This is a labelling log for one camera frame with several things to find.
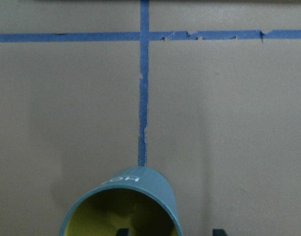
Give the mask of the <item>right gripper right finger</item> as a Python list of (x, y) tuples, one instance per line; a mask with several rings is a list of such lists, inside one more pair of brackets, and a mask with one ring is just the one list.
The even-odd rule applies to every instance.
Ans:
[(224, 229), (213, 229), (212, 236), (227, 236), (227, 233)]

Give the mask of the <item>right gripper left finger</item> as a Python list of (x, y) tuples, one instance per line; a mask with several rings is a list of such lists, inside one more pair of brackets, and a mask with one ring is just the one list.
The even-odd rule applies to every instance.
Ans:
[(118, 229), (117, 236), (130, 236), (130, 229), (129, 228)]

